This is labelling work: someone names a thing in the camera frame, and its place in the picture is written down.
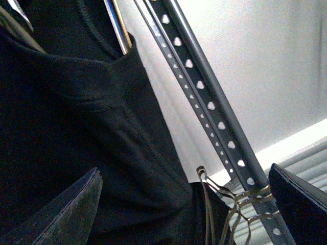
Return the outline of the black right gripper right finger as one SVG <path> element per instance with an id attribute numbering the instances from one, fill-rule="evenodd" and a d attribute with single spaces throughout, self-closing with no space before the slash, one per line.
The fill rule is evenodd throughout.
<path id="1" fill-rule="evenodd" d="M 326 244 L 326 193 L 275 163 L 268 178 L 296 244 Z"/>

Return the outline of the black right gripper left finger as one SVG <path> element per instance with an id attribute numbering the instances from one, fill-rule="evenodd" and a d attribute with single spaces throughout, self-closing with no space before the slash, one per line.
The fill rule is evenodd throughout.
<path id="1" fill-rule="evenodd" d="M 103 180 L 93 168 L 18 228 L 1 244 L 87 244 Z"/>

